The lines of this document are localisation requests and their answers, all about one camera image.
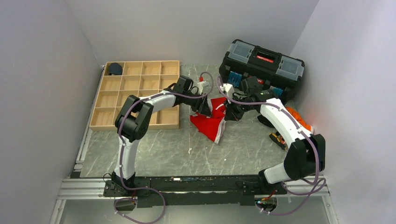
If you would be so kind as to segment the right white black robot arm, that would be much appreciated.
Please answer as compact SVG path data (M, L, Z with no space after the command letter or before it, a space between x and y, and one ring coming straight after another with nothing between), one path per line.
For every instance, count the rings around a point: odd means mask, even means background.
M283 162L259 172L257 187L264 194L270 193L281 182L303 180L309 175L319 182L319 173L325 167L325 139L321 134L312 134L286 109L271 89L259 87L248 91L243 97L234 95L233 85L224 84L219 77L217 87L226 97L226 120L238 121L243 114L255 110L266 118L280 133L287 145Z

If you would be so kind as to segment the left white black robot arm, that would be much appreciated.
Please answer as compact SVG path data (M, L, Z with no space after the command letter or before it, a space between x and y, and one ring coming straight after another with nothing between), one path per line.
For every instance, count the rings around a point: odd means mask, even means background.
M176 83L154 95L127 97L114 123L119 137L119 153L118 162L111 175L116 190L122 196L130 195L135 188L137 148L149 129L153 113L185 104L195 113L212 116L207 94L194 93L192 88L193 80L180 76Z

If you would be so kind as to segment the red white underwear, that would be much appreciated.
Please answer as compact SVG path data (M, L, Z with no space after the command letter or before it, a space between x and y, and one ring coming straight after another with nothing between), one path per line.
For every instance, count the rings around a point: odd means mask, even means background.
M197 130L215 144L219 143L226 126L225 101L225 97L210 99L212 117L207 117L197 113L190 116L190 122L197 128Z

